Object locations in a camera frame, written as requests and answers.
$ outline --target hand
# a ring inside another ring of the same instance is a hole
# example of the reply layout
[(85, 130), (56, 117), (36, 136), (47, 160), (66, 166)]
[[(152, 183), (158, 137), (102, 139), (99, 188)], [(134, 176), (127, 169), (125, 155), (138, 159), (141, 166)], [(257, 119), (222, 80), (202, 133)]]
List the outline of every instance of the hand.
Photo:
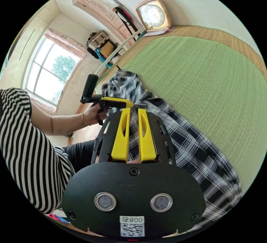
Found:
[(99, 120), (104, 120), (107, 118), (108, 111), (105, 109), (103, 112), (98, 113), (100, 110), (100, 105), (89, 107), (84, 113), (83, 117), (89, 125), (97, 124)]

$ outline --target curtain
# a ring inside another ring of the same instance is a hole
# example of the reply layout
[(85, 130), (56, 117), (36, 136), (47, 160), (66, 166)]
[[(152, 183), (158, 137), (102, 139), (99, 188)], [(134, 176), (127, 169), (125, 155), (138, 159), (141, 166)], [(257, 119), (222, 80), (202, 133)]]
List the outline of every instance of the curtain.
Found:
[(44, 35), (47, 39), (53, 41), (56, 45), (62, 47), (63, 49), (74, 54), (82, 60), (87, 55), (87, 50), (84, 46), (80, 45), (74, 39), (62, 34), (59, 31), (55, 31), (54, 29), (50, 28)]
[(54, 115), (56, 112), (56, 109), (53, 107), (50, 107), (46, 104), (43, 104), (42, 102), (34, 99), (32, 96), (30, 96), (31, 101), (42, 111), (44, 111), (45, 113), (49, 114), (49, 115)]

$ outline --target basket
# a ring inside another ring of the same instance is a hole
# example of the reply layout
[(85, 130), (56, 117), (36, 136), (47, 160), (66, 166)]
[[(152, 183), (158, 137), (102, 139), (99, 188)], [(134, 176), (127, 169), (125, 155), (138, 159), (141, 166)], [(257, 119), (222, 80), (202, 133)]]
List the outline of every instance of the basket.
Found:
[(87, 41), (86, 46), (87, 48), (91, 48), (93, 51), (95, 51), (108, 39), (109, 36), (104, 31), (99, 31), (95, 36)]

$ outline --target floor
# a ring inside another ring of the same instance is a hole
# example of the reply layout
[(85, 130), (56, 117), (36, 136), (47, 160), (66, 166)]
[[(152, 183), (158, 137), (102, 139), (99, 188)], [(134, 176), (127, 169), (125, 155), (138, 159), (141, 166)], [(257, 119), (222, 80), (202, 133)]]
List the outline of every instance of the floor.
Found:
[[(81, 113), (84, 112), (88, 107), (90, 107), (90, 105), (91, 104), (85, 104)], [(101, 126), (96, 124), (96, 125), (88, 126), (88, 127), (85, 127), (83, 129), (80, 129), (74, 132), (72, 144), (94, 140), (97, 137), (100, 131), (100, 128)]]

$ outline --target gold bracelet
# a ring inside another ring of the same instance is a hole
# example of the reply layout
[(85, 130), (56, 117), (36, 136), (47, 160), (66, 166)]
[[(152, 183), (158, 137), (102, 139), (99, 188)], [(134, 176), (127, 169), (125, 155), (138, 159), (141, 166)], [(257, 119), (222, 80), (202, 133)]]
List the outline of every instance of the gold bracelet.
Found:
[(83, 113), (82, 113), (82, 118), (83, 118), (83, 121), (87, 124), (87, 126), (91, 126), (89, 123), (87, 123), (87, 121), (84, 119), (84, 116), (83, 116)]

